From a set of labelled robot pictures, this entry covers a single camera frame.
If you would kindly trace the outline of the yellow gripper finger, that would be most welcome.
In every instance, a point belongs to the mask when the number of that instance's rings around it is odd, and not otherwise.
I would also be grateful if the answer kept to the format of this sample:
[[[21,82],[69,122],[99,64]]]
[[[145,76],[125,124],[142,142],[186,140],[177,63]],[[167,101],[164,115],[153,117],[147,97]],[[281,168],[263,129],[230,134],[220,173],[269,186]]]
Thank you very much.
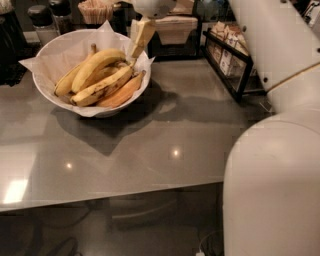
[[[138,32],[135,39],[135,44],[139,47],[145,48],[156,31],[155,21],[143,17],[140,21],[137,22],[137,28]]]
[[[130,28],[130,45],[128,48],[128,54],[131,58],[136,59],[139,54],[137,51],[140,48],[140,40],[142,36],[142,25],[140,21],[133,20]]]

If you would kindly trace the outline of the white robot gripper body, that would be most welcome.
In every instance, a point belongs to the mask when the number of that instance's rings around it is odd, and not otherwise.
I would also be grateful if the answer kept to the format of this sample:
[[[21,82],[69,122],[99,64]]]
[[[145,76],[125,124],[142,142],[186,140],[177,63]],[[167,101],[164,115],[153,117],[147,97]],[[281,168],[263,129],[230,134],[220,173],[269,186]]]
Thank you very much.
[[[149,19],[164,18],[176,6],[176,0],[132,0],[134,10]]]

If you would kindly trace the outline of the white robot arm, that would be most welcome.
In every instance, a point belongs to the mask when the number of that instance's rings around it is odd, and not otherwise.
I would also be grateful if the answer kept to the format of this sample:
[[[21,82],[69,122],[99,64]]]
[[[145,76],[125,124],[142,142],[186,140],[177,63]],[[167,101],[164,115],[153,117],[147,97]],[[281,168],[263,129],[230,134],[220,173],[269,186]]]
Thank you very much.
[[[320,256],[320,39],[290,0],[229,0],[274,115],[233,146],[225,256]]]

